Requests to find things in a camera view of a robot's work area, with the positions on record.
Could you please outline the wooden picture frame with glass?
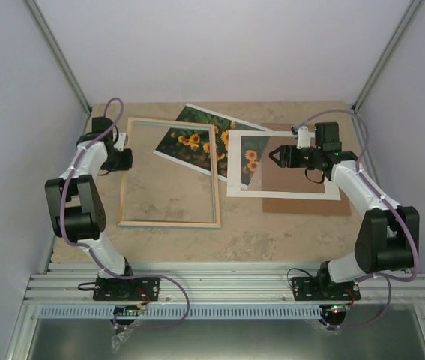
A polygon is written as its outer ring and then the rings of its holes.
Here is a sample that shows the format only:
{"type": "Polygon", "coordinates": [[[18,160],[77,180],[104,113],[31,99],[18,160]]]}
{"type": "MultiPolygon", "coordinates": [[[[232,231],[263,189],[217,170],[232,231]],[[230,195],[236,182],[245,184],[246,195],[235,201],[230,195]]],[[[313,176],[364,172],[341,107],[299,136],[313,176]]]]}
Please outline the wooden picture frame with glass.
{"type": "Polygon", "coordinates": [[[184,222],[184,221],[158,221],[158,220],[125,220],[125,197],[128,185],[128,177],[124,172],[121,177],[121,187],[118,204],[117,227],[120,228],[162,228],[162,229],[211,229],[221,228],[220,215],[220,192],[217,170],[217,144],[215,130],[212,124],[200,124],[182,121],[170,121],[155,118],[129,117],[127,120],[126,134],[131,137],[135,125],[146,125],[153,127],[177,128],[181,130],[207,131],[211,148],[211,190],[212,190],[212,215],[211,223],[184,222]]]}

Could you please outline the sunflower photo print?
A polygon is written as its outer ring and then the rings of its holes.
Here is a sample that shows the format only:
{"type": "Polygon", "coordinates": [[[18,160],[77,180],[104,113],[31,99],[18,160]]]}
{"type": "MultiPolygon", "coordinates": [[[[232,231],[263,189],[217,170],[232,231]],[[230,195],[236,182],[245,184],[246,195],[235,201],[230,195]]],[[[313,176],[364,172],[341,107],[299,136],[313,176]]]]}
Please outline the sunflower photo print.
{"type": "MultiPolygon", "coordinates": [[[[229,134],[232,131],[264,131],[265,128],[218,112],[187,104],[176,118],[178,122],[214,126],[217,173],[225,181],[228,173],[229,134]]],[[[247,188],[259,168],[268,143],[266,136],[241,138],[241,186],[247,188]]],[[[170,128],[156,147],[155,154],[178,161],[203,173],[211,170],[211,141],[207,130],[170,128]]]]}

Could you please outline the white paper mat border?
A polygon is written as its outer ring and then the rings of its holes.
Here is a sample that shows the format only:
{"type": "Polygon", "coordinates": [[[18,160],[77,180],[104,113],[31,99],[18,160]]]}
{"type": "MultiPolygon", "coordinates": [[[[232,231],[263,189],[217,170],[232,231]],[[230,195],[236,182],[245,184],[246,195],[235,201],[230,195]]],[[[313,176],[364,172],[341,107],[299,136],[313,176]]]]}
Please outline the white paper mat border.
{"type": "Polygon", "coordinates": [[[252,191],[242,190],[239,165],[241,164],[241,138],[242,137],[285,137],[293,138],[291,131],[259,131],[259,130],[232,130],[229,132],[228,171],[227,171],[227,197],[234,198],[260,198],[260,199],[286,199],[286,200],[330,200],[340,201],[340,189],[331,181],[326,180],[324,193],[300,193],[279,191],[252,191]]]}

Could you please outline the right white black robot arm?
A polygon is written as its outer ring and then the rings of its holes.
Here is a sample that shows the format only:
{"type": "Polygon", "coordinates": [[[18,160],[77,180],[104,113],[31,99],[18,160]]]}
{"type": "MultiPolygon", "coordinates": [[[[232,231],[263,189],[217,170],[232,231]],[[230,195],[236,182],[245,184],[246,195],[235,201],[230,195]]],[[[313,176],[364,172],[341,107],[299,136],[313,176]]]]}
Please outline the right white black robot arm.
{"type": "Polygon", "coordinates": [[[314,277],[317,293],[334,299],[357,281],[383,271],[418,272],[418,211],[387,196],[365,173],[359,156],[342,149],[337,123],[318,123],[314,131],[310,136],[305,126],[292,129],[296,144],[279,146],[269,158],[280,168],[318,170],[322,180],[336,185],[362,217],[354,250],[320,265],[314,277]]]}

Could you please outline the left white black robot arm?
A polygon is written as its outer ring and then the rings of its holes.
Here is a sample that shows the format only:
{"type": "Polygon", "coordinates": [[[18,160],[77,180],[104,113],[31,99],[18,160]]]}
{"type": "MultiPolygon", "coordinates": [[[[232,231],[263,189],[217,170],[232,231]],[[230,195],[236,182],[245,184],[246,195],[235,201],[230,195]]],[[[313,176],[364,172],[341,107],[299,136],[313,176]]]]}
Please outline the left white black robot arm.
{"type": "Polygon", "coordinates": [[[69,167],[45,184],[55,235],[82,248],[98,265],[98,276],[112,278],[110,289],[119,299],[134,295],[136,281],[127,259],[106,234],[106,210],[95,180],[102,171],[109,174],[132,168],[133,153],[126,142],[127,134],[118,132],[111,119],[93,118],[91,131],[77,141],[69,167]]]}

